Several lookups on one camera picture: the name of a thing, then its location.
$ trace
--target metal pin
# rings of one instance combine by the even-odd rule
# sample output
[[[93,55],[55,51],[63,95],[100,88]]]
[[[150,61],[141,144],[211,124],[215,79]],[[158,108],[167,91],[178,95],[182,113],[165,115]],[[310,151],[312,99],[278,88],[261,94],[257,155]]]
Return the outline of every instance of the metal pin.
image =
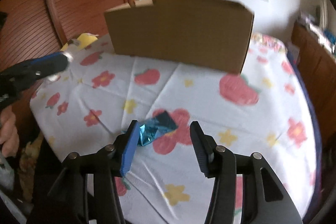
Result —
[[[105,150],[107,152],[111,152],[114,150],[114,145],[113,144],[108,144],[107,146],[105,146]]]
[[[262,155],[258,152],[253,153],[253,157],[257,160],[260,160],[262,158]]]
[[[222,146],[222,145],[217,145],[216,146],[216,151],[218,151],[218,152],[224,152],[225,151],[225,147]]]
[[[68,158],[71,159],[71,160],[74,160],[75,158],[78,157],[78,153],[77,152],[71,152],[69,155],[68,155]]]

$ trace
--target wooden dresser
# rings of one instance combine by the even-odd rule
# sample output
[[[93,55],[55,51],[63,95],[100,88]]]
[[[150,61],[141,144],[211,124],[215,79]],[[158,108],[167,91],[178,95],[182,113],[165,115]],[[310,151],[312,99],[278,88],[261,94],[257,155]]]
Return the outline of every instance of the wooden dresser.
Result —
[[[317,36],[294,24],[292,43],[300,48],[298,68],[314,105],[322,142],[336,132],[336,62],[318,43]]]

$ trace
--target floral cloth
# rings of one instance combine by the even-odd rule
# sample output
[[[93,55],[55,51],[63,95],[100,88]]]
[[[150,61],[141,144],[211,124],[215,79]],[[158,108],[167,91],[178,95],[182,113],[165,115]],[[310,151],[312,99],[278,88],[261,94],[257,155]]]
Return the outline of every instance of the floral cloth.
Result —
[[[309,109],[279,40],[254,34],[241,75],[113,54],[109,36],[79,51],[69,68],[42,85],[31,109],[60,160],[95,153],[127,129],[167,110],[178,128],[138,147],[116,178],[123,214],[134,224],[204,223],[213,179],[200,172],[189,135],[203,131],[232,152],[260,152],[300,215],[314,191],[316,155]],[[237,177],[235,223],[242,209]]]

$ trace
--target candy wrapper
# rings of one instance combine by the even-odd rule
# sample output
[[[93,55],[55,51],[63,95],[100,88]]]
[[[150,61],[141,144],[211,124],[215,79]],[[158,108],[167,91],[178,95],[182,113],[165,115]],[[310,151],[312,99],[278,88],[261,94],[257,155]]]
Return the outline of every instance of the candy wrapper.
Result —
[[[167,111],[151,119],[147,119],[143,122],[143,124],[140,124],[140,137],[138,146],[148,145],[155,139],[176,129],[177,125],[169,116]]]

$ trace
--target brown cardboard box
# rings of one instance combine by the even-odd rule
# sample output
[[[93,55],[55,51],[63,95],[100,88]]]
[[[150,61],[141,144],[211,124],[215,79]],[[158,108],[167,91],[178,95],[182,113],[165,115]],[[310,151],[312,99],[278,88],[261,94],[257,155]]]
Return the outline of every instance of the brown cardboard box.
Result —
[[[243,68],[254,18],[229,0],[140,0],[104,15],[117,54],[235,74]]]

